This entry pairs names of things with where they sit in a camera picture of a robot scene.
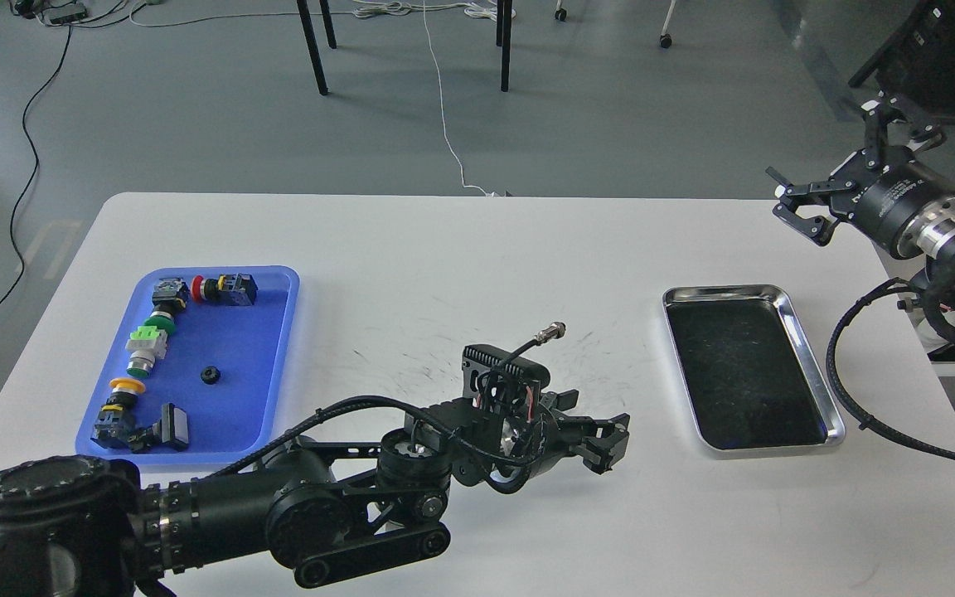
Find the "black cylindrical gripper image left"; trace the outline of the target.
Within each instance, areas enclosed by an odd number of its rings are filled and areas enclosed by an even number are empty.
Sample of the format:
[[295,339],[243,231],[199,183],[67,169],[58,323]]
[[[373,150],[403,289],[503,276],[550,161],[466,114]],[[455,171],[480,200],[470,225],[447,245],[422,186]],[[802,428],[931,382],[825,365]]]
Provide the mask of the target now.
[[[567,412],[579,404],[579,390],[541,392],[541,412]],[[475,449],[493,456],[524,460],[524,466],[501,464],[459,442],[453,443],[453,478],[473,487],[487,483],[493,490],[520,490],[531,478],[550,471],[565,456],[581,457],[594,473],[607,473],[625,456],[632,416],[620,413],[610,419],[588,416],[558,416],[558,437],[549,416],[539,415],[534,423],[519,417],[474,408],[470,403],[453,404],[453,431]],[[615,446],[613,465],[603,466],[600,447]]]

